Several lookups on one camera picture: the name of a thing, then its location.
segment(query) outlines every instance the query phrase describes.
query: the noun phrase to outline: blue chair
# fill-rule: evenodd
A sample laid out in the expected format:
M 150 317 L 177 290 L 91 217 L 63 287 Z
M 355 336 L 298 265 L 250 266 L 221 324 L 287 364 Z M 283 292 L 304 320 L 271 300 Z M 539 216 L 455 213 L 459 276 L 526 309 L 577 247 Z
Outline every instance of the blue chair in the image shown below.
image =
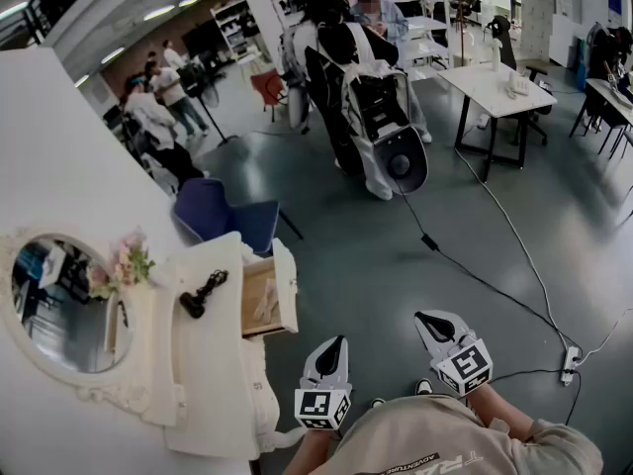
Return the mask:
M 278 215 L 300 239 L 304 238 L 277 201 L 231 206 L 226 201 L 225 186 L 218 179 L 188 180 L 178 194 L 174 213 L 201 240 L 238 231 L 255 253 L 270 251 Z

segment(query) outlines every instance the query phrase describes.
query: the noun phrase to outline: white cable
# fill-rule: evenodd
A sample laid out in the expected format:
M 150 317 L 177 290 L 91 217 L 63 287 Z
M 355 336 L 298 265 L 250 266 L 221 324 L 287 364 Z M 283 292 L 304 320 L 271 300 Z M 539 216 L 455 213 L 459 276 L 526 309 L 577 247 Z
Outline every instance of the white cable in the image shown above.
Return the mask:
M 563 334 L 561 333 L 561 330 L 556 325 L 556 321 L 554 321 L 554 317 L 552 317 L 552 308 L 550 306 L 550 298 L 547 295 L 547 288 L 545 288 L 545 283 L 543 283 L 543 280 L 541 279 L 540 274 L 538 274 L 538 271 L 536 270 L 536 266 L 534 265 L 534 261 L 532 260 L 532 257 L 530 256 L 529 251 L 527 251 L 527 248 L 525 247 L 525 244 L 523 244 L 523 240 L 521 239 L 521 236 L 516 231 L 516 228 L 514 227 L 514 224 L 512 223 L 512 220 L 510 219 L 510 217 L 505 212 L 505 209 L 503 208 L 501 203 L 497 200 L 497 197 L 495 197 L 495 194 L 493 192 L 491 192 L 491 189 L 488 188 L 488 186 L 486 186 L 486 183 L 484 183 L 479 178 L 479 176 L 477 175 L 477 172 L 475 172 L 473 167 L 471 167 L 471 164 L 468 162 L 468 160 L 462 156 L 462 153 L 460 153 L 457 148 L 454 148 L 454 149 L 455 149 L 455 152 L 457 153 L 457 156 L 459 156 L 462 159 L 462 161 L 468 166 L 468 168 L 471 170 L 473 175 L 477 178 L 477 181 L 479 181 L 480 185 L 482 185 L 484 187 L 484 189 L 488 192 L 488 194 L 493 198 L 493 200 L 495 201 L 495 204 L 497 204 L 498 208 L 501 210 L 501 212 L 505 216 L 505 219 L 507 220 L 507 223 L 510 225 L 510 228 L 514 232 L 514 235 L 516 236 L 516 239 L 518 240 L 519 244 L 521 245 L 521 248 L 523 249 L 523 253 L 525 253 L 525 256 L 527 257 L 527 261 L 529 262 L 530 267 L 532 268 L 532 271 L 534 272 L 534 275 L 536 276 L 536 279 L 541 284 L 541 288 L 543 289 L 543 295 L 545 296 L 545 305 L 547 306 L 547 316 L 550 318 L 550 321 L 552 321 L 552 325 L 556 329 L 556 332 L 558 333 L 559 338 L 563 342 L 563 346 L 565 347 L 565 351 L 567 352 L 568 346 L 567 346 L 567 342 L 565 341 L 565 337 L 563 336 Z
M 631 312 L 631 311 L 633 311 L 633 308 L 627 308 L 626 310 L 624 310 L 624 313 L 623 313 L 623 314 L 622 314 L 622 316 L 621 316 L 621 317 L 617 320 L 617 322 L 615 323 L 615 326 L 613 326 L 613 329 L 612 329 L 612 330 L 611 330 L 611 332 L 608 334 L 608 336 L 604 339 L 604 341 L 602 342 L 602 344 L 601 344 L 598 348 L 596 348 L 595 350 L 592 350 L 592 351 L 588 352 L 588 354 L 587 354 L 585 357 L 583 357 L 583 359 L 582 359 L 582 360 L 581 360 L 581 361 L 580 361 L 580 362 L 576 365 L 576 367 L 579 367 L 579 366 L 581 366 L 581 365 L 585 364 L 585 361 L 587 360 L 587 358 L 588 358 L 590 355 L 592 355 L 593 353 L 598 353 L 598 352 L 600 352 L 600 351 L 602 350 L 602 348 L 603 348 L 603 347 L 606 345 L 606 343 L 609 341 L 609 338 L 611 337 L 611 335 L 615 332 L 615 328 L 617 328 L 617 325 L 620 323 L 620 321 L 621 321 L 622 319 L 624 319 L 624 316 L 625 316 L 627 313 Z

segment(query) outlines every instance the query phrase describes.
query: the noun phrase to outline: red chair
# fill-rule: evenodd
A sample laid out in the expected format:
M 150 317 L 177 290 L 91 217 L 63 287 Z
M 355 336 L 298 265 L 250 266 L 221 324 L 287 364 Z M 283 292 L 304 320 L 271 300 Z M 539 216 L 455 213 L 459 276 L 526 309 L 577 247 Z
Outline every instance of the red chair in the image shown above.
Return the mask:
M 281 77 L 274 68 L 263 74 L 255 74 L 250 76 L 250 82 L 253 88 L 259 92 L 264 99 L 264 112 L 266 112 L 266 106 L 272 108 L 272 121 L 275 121 L 275 106 L 279 104 L 285 96 L 280 97 L 280 93 L 284 91 L 284 85 L 281 82 Z

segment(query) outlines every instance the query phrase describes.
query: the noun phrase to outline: ceiling light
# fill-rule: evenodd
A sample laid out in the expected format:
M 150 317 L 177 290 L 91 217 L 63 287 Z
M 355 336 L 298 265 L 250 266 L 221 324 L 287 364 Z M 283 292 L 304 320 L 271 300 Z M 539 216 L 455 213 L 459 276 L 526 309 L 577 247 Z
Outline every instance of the ceiling light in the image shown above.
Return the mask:
M 88 74 L 82 75 L 81 78 L 79 78 L 79 80 L 75 83 L 75 88 L 79 88 L 79 86 L 86 82 L 86 79 L 88 79 L 88 77 L 90 77 Z
M 148 21 L 152 18 L 156 18 L 157 16 L 162 16 L 163 14 L 167 14 L 169 11 L 171 11 L 174 8 L 173 5 L 168 5 L 167 7 L 161 7 L 160 9 L 156 9 L 155 11 L 151 11 L 149 14 L 147 14 L 143 20 L 144 21 Z
M 21 4 L 14 5 L 13 7 L 7 9 L 6 11 L 0 12 L 0 20 L 3 20 L 4 18 L 8 18 L 9 16 L 17 12 L 20 12 L 27 5 L 29 5 L 29 2 L 22 2 Z
M 125 48 L 119 47 L 116 51 L 112 51 L 105 58 L 101 60 L 101 63 L 108 63 L 112 58 L 114 58 L 117 54 L 121 54 Z
M 183 0 L 178 4 L 178 7 L 186 7 L 187 5 L 195 4 L 198 0 Z

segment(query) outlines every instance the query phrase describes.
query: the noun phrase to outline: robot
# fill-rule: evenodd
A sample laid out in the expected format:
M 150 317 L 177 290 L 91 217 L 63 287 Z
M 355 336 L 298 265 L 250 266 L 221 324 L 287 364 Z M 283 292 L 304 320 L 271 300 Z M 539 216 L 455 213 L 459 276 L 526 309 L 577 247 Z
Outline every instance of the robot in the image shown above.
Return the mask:
M 351 405 L 347 340 L 339 335 L 310 354 L 295 390 L 295 418 L 308 429 L 338 430 Z
M 460 396 L 493 377 L 493 360 L 461 317 L 440 310 L 417 312 L 415 326 L 430 353 L 431 369 Z

